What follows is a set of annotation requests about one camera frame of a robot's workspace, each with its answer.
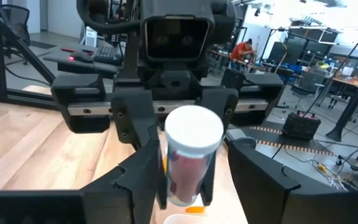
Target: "person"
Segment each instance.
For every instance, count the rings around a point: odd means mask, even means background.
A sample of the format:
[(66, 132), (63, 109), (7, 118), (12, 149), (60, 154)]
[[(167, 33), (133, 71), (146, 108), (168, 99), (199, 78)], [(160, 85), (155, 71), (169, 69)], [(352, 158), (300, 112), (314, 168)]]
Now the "person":
[(127, 4), (126, 4), (126, 3), (123, 3), (123, 4), (121, 5), (121, 7), (119, 7), (119, 8), (116, 10), (116, 20), (117, 20), (117, 21), (120, 21), (120, 20), (123, 20), (123, 19), (124, 19), (124, 14), (125, 14), (126, 8), (127, 8)]
[(247, 42), (241, 42), (231, 52), (230, 68), (239, 69), (239, 64), (236, 63), (236, 60), (244, 61), (244, 58), (250, 59), (253, 54), (252, 39), (249, 39)]

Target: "red shirt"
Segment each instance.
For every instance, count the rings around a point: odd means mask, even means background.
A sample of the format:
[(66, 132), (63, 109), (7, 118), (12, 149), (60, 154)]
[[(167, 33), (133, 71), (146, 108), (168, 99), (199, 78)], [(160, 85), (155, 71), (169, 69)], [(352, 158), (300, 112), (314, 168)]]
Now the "red shirt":
[(243, 56), (240, 55), (240, 51), (245, 52), (248, 50), (252, 50), (252, 47), (247, 46), (245, 42), (241, 42), (234, 48), (233, 52), (231, 52), (230, 58), (232, 60), (242, 60)]

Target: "concrete floor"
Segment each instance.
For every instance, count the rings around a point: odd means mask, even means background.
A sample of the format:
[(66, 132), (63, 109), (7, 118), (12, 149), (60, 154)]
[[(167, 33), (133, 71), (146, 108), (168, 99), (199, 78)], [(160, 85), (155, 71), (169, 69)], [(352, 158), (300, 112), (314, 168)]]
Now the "concrete floor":
[[(77, 42), (78, 40), (72, 38), (72, 37), (65, 37), (58, 34), (53, 33), (41, 33), (41, 34), (33, 34), (31, 35), (32, 40), (40, 41), (40, 42), (46, 42), (49, 44), (54, 45), (66, 45), (72, 42)], [(36, 55), (45, 55), (49, 52), (52, 52), (54, 50), (57, 50), (59, 47), (55, 47), (53, 49), (40, 49), (37, 47), (31, 47), (31, 50)], [(57, 71), (57, 64), (53, 62), (47, 62), (42, 60), (42, 56), (40, 56), (41, 61), (56, 75), (58, 75), (60, 72)], [(8, 63), (8, 68), (11, 69), (14, 73), (27, 77), (27, 78), (34, 78), (37, 80), (43, 80), (43, 78), (37, 73), (37, 71), (33, 68), (32, 65), (28, 64), (23, 65), (21, 63), (21, 60), (19, 58), (16, 58), (15, 56), (12, 57), (12, 59), (8, 60), (6, 58), (6, 63)], [(205, 84), (207, 85), (217, 85), (220, 83), (220, 79), (217, 77), (208, 77), (207, 79), (203, 80)], [(23, 89), (24, 87), (28, 85), (40, 85), (44, 86), (43, 84), (39, 84), (32, 81), (23, 80), (17, 77), (12, 76), (11, 74), (7, 73), (7, 85), (9, 88), (13, 89)], [(284, 101), (292, 101), (296, 100), (296, 97), (292, 95), (290, 92), (289, 86), (286, 87), (286, 90), (280, 100), (280, 104)], [(311, 102), (313, 101), (312, 98), (305, 99), (302, 101), (302, 106), (304, 108), (308, 108)], [(321, 125), (315, 135), (315, 139), (322, 140), (322, 141), (328, 141), (332, 142), (332, 140), (325, 137), (325, 134), (332, 130), (334, 127), (336, 121), (339, 118), (339, 115), (342, 113), (343, 109), (345, 108), (345, 104), (338, 103), (338, 105), (333, 110), (328, 110), (328, 103), (329, 99), (326, 99), (324, 101), (324, 104), (318, 108), (314, 107), (312, 109), (313, 112), (317, 114), (317, 117), (321, 120)], [(290, 108), (287, 110), (286, 113), (282, 113), (281, 109), (275, 108), (272, 113), (267, 118), (268, 121), (277, 122), (277, 123), (284, 123), (285, 119), (291, 111), (293, 111), (293, 108)], [(330, 143), (324, 143), (321, 144), (326, 146), (330, 151), (332, 151), (335, 154), (340, 154), (342, 156), (348, 156), (355, 150), (357, 150), (358, 147), (358, 121), (356, 123), (348, 123), (346, 126), (346, 130), (344, 130), (343, 134), (346, 135), (342, 138), (341, 144), (348, 144), (353, 147), (349, 146), (342, 146), (338, 144), (330, 144)], [(276, 147), (271, 146), (265, 146), (265, 145), (258, 145), (257, 150), (261, 153), (265, 154), (266, 156), (272, 157), (272, 155), (277, 150)], [(284, 150), (281, 150), (275, 157), (275, 160), (285, 164), (288, 167), (291, 167), (292, 169), (297, 170), (298, 172), (304, 173), (307, 176), (310, 176), (311, 178), (314, 178), (318, 181), (328, 183), (327, 179), (323, 177), (319, 172), (315, 170), (315, 168), (308, 162), (300, 162), (298, 159), (295, 159), (292, 156), (289, 156), (287, 153), (293, 155), (294, 157), (299, 158), (301, 161), (305, 161), (309, 158), (313, 158), (315, 155), (307, 152), (299, 152), (299, 151), (290, 151), (288, 150), (285, 152)], [(340, 170), (340, 167), (335, 166), (335, 157), (329, 157), (329, 156), (323, 156), (323, 155), (317, 155), (315, 157), (317, 161), (323, 162), (326, 165), (328, 165), (332, 170), (338, 171)], [(343, 170), (340, 173), (341, 177), (347, 177), (349, 173), (351, 172), (350, 167), (348, 164), (346, 164), (343, 168)]]

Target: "keyboard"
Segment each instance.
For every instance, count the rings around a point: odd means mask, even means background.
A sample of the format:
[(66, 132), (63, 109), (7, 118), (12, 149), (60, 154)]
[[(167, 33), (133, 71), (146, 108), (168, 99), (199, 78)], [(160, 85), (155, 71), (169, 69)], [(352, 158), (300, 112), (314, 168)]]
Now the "keyboard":
[(95, 62), (108, 63), (111, 65), (120, 65), (122, 63), (122, 60), (115, 58), (115, 54), (116, 48), (110, 46), (103, 46), (99, 48), (93, 60)]

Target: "plastic container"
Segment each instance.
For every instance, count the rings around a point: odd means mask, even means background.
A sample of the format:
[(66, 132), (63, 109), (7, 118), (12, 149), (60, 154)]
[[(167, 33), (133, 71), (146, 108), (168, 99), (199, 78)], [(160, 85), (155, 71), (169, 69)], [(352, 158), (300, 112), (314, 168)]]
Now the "plastic container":
[(164, 224), (211, 224), (216, 223), (215, 220), (209, 217), (197, 216), (197, 215), (170, 215)]
[(220, 117), (202, 106), (181, 106), (165, 120), (168, 142), (168, 200), (178, 206), (194, 203), (213, 153), (223, 138)]

